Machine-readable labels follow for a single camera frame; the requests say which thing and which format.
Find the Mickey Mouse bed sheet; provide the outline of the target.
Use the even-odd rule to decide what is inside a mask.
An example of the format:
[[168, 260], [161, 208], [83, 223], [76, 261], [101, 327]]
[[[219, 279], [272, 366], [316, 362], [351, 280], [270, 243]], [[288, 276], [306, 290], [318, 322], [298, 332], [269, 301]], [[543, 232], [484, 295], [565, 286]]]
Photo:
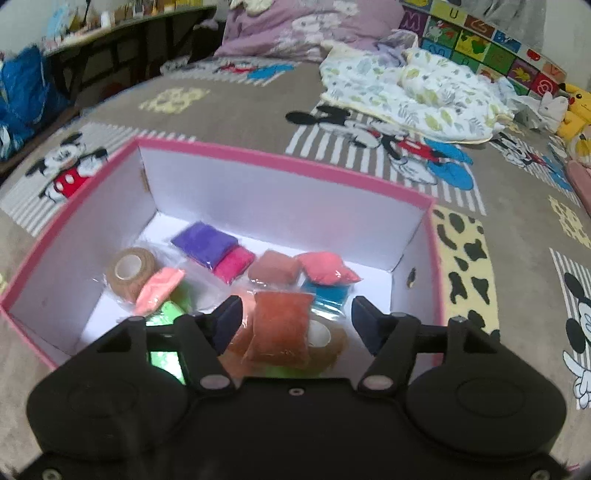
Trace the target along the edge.
[[139, 138], [224, 145], [374, 176], [432, 198], [443, 321], [422, 327], [407, 388], [358, 390], [374, 357], [352, 323], [331, 370], [245, 359], [262, 284], [230, 285], [167, 242], [137, 242], [185, 271], [195, 312], [242, 299], [242, 326], [218, 357], [235, 391], [201, 396], [152, 366], [172, 327], [147, 327], [134, 303], [117, 323], [29, 394], [42, 453], [26, 479], [566, 479], [590, 468], [590, 250], [560, 216], [576, 198], [552, 185], [547, 161], [508, 162], [494, 145], [397, 139], [370, 117], [322, 102], [311, 64], [252, 84], [204, 63], [100, 106], [25, 162], [1, 210], [33, 249], [58, 210]]

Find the yellow Pikachu plush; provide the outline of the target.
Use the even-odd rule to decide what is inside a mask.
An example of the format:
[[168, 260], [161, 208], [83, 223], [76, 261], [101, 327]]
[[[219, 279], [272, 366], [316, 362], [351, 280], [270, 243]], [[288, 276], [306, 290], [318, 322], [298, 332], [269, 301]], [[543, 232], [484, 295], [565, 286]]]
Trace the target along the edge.
[[590, 164], [590, 93], [575, 85], [561, 83], [559, 88], [569, 95], [568, 108], [557, 130], [572, 159]]

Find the coral clay bag in box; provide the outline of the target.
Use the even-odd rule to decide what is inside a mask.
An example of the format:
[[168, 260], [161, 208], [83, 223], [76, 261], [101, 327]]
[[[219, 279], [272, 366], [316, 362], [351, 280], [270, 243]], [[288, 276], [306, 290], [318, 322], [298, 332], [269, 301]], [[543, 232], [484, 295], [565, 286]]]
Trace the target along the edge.
[[156, 311], [184, 279], [185, 271], [163, 267], [154, 273], [143, 285], [135, 301], [133, 313], [147, 316]]

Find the pink cardboard storage box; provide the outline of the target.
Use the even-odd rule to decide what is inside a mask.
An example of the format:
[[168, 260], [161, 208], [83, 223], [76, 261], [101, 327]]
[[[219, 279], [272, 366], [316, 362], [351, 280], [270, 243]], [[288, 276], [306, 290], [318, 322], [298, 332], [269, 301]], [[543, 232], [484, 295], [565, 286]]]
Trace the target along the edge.
[[58, 210], [1, 299], [50, 367], [111, 329], [104, 285], [137, 242], [167, 242], [204, 222], [250, 251], [330, 251], [361, 276], [356, 294], [427, 324], [443, 321], [432, 198], [399, 184], [290, 156], [139, 138]]

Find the blue fabric bag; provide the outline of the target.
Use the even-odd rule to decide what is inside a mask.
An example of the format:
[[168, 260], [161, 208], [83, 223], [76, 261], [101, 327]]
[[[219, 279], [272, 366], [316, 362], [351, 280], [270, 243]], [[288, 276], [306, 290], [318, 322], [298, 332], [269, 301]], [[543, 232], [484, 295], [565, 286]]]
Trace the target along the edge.
[[2, 62], [1, 161], [8, 161], [69, 106], [36, 45]]

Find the dark wooden desk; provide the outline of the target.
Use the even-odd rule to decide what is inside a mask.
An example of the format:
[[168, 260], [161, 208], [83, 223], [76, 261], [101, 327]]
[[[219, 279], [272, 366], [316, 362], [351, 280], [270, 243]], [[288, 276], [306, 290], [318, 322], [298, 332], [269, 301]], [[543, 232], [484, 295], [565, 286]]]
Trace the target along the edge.
[[97, 29], [45, 55], [60, 93], [73, 101], [92, 85], [125, 71], [132, 84], [186, 52], [194, 28], [214, 16], [213, 6], [183, 7]]

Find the salmon pink clay bag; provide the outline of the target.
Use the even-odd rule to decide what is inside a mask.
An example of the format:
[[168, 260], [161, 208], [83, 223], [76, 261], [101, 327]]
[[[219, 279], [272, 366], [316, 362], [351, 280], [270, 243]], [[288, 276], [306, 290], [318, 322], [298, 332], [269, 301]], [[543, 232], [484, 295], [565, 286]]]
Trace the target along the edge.
[[307, 252], [297, 255], [308, 280], [318, 285], [351, 285], [361, 281], [361, 277], [349, 268], [342, 257], [332, 252]]

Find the teal clay bag in box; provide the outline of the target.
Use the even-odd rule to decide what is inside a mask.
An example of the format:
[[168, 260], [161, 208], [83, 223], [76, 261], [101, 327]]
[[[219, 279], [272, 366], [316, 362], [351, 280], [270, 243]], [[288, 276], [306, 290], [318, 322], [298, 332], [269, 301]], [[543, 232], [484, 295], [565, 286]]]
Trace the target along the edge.
[[325, 318], [345, 314], [346, 300], [349, 298], [349, 285], [320, 285], [304, 281], [301, 289], [315, 297], [311, 310]]

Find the green clay bag in box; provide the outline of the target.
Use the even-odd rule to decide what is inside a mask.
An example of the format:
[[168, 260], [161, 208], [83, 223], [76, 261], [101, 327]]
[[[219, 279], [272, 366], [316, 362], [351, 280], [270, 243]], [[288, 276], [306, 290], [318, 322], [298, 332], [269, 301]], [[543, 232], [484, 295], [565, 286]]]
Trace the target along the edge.
[[[174, 321], [195, 312], [193, 289], [186, 280], [181, 280], [166, 293], [152, 295], [145, 304], [147, 327], [172, 327]], [[180, 364], [180, 357], [174, 335], [162, 334], [155, 344], [149, 347], [148, 359], [152, 366], [158, 367], [175, 377], [185, 385], [185, 377]]]

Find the white leaf print blanket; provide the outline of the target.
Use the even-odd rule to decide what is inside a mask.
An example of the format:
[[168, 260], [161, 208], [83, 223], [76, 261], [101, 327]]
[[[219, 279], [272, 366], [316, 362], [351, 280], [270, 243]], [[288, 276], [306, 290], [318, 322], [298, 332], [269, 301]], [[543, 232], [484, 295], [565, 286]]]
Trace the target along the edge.
[[322, 46], [322, 100], [332, 106], [447, 143], [487, 142], [514, 119], [489, 79], [422, 48], [403, 50], [403, 64], [394, 66], [386, 53]]

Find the brown clay bag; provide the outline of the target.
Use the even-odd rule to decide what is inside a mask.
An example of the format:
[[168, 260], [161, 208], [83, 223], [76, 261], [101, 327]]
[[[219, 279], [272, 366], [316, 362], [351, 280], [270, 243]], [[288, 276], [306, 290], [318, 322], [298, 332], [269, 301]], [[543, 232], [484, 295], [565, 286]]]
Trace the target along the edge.
[[301, 274], [297, 258], [267, 250], [249, 267], [249, 280], [262, 284], [293, 285]]

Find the red-orange clay bag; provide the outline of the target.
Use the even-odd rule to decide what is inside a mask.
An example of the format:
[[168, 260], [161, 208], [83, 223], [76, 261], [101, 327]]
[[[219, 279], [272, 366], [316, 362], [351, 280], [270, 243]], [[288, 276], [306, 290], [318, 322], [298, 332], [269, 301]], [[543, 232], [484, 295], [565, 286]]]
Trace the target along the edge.
[[245, 359], [271, 366], [303, 368], [310, 361], [308, 328], [314, 296], [259, 291], [254, 296], [252, 340]]

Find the colourful alphabet foam mat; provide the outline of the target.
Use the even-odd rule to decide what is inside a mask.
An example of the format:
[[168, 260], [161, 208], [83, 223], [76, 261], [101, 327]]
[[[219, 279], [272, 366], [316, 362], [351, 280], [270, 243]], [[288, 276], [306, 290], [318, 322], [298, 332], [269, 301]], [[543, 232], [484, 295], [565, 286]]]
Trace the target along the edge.
[[537, 50], [445, 1], [404, 1], [401, 27], [420, 47], [494, 81], [504, 76], [520, 95], [552, 95], [566, 72]]

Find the violet clay bag in box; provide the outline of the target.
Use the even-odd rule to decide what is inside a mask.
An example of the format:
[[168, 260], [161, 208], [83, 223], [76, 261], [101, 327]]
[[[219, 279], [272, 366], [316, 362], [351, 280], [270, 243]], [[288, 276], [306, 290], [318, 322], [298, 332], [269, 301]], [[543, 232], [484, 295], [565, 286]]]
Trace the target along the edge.
[[238, 239], [204, 222], [185, 228], [171, 239], [171, 243], [209, 270], [214, 270], [231, 250], [238, 247]]

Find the crimson clay bag in box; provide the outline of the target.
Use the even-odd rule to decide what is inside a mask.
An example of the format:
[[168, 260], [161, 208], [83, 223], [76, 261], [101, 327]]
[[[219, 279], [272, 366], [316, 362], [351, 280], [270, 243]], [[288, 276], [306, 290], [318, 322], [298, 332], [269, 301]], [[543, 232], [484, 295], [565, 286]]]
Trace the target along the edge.
[[256, 254], [245, 247], [236, 246], [215, 266], [213, 273], [225, 284], [230, 285], [252, 265], [254, 260], [256, 260]]

